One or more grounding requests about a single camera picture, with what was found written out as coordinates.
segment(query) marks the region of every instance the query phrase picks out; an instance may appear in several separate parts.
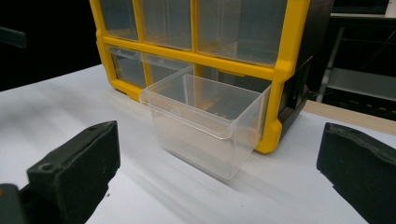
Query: white surface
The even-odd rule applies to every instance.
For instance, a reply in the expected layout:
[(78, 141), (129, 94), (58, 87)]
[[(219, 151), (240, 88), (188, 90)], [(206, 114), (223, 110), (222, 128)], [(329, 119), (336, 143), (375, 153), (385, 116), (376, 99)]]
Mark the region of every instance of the white surface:
[[(116, 120), (121, 168), (88, 223), (365, 223), (316, 168), (325, 122), (340, 122), (302, 112), (274, 153), (254, 152), (221, 182), (160, 149), (150, 119), (102, 65), (0, 92), (0, 183), (22, 188), (48, 152)], [(396, 147), (395, 136), (351, 127)]]
[(385, 17), (396, 18), (396, 1), (395, 0), (389, 0), (389, 4), (387, 7), (387, 12), (385, 13)]

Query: shelf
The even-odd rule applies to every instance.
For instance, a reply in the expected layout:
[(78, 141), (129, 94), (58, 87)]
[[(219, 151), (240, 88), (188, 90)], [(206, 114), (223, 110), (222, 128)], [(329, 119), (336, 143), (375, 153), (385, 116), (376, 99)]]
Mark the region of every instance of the shelf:
[(334, 68), (327, 87), (396, 102), (395, 77)]

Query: yellow organizer cabinet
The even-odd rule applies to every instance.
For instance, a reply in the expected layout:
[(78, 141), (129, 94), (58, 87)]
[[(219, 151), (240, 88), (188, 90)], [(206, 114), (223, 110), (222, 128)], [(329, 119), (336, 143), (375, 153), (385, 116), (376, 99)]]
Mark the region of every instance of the yellow organizer cabinet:
[(236, 76), (271, 81), (262, 153), (276, 149), (285, 82), (295, 70), (310, 0), (90, 0), (97, 48), (109, 83), (139, 101), (153, 82), (146, 63), (122, 78), (113, 57), (157, 55)]

